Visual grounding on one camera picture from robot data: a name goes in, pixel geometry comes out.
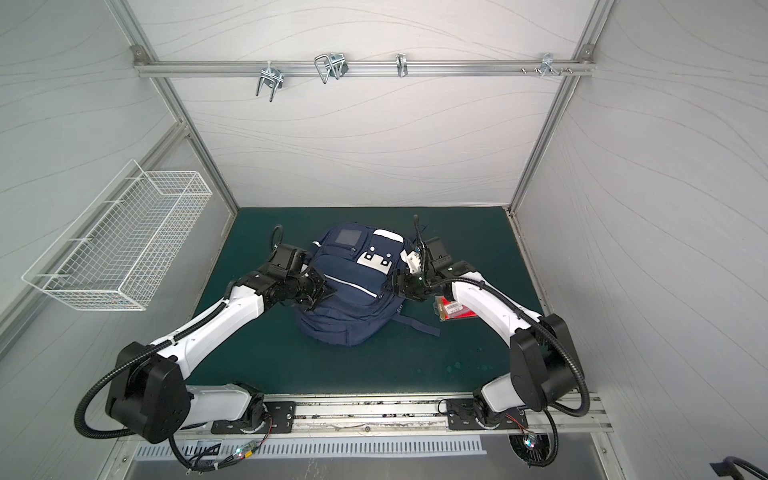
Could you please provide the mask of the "navy blue student backpack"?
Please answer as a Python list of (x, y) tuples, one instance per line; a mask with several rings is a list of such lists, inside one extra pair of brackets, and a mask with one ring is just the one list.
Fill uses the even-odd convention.
[(394, 274), (408, 270), (411, 250), (409, 239), (383, 228), (346, 222), (329, 229), (312, 242), (310, 266), (334, 293), (311, 310), (294, 311), (299, 330), (347, 347), (364, 343), (391, 321), (438, 337), (439, 328), (401, 313), (405, 299), (390, 287)]

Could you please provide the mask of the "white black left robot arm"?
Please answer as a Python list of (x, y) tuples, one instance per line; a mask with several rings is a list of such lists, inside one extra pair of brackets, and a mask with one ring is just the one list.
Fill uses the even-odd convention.
[(210, 422), (228, 422), (247, 432), (260, 429), (266, 409), (258, 389), (242, 382), (190, 386), (189, 377), (218, 346), (270, 308), (291, 304), (312, 310), (334, 292), (310, 266), (305, 250), (274, 247), (265, 264), (231, 281), (215, 305), (187, 324), (150, 345), (125, 347), (109, 383), (106, 414), (152, 444)]

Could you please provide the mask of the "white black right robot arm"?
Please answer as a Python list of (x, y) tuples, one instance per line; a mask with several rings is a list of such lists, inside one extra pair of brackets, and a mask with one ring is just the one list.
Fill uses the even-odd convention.
[(412, 301), (437, 296), (469, 308), (506, 344), (509, 372), (479, 388), (473, 409), (487, 427), (510, 409), (557, 410), (579, 418), (591, 400), (586, 376), (565, 321), (532, 311), (489, 283), (465, 261), (455, 262), (435, 237), (400, 254), (394, 293)]

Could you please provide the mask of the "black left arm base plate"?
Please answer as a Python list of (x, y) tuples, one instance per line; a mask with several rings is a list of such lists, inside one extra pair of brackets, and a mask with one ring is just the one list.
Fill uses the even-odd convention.
[(290, 433), (296, 414), (293, 401), (258, 400), (249, 406), (238, 420), (218, 420), (212, 424), (211, 432), (219, 435), (251, 435)]

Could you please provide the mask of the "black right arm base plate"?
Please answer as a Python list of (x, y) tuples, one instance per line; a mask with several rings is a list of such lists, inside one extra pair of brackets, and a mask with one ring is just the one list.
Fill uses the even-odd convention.
[(447, 419), (450, 431), (517, 431), (525, 432), (525, 412), (510, 408), (494, 412), (479, 397), (446, 398), (438, 401), (437, 413)]

